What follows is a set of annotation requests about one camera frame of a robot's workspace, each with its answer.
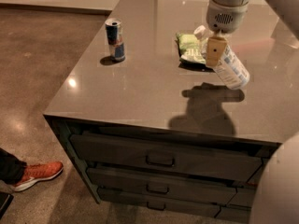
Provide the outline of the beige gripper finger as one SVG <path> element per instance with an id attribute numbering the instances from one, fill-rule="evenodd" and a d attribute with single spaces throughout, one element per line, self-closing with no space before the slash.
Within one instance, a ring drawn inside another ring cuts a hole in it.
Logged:
<path id="1" fill-rule="evenodd" d="M 206 45 L 206 66 L 214 68 L 227 47 L 227 40 L 221 36 L 212 36 Z"/>

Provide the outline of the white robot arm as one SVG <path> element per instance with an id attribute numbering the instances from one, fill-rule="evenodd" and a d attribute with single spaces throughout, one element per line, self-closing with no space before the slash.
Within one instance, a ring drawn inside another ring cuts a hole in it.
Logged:
<path id="1" fill-rule="evenodd" d="M 299 0 L 264 0 L 290 30 L 292 37 L 281 35 L 280 41 L 298 48 Z M 214 33 L 231 34 L 239 28 L 248 11 L 249 0 L 209 0 L 206 22 Z"/>

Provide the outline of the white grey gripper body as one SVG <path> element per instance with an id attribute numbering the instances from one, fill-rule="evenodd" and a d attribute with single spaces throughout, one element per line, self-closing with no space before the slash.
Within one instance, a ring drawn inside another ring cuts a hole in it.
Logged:
<path id="1" fill-rule="evenodd" d="M 206 22 L 213 32 L 234 32 L 244 20 L 249 0 L 209 0 Z"/>

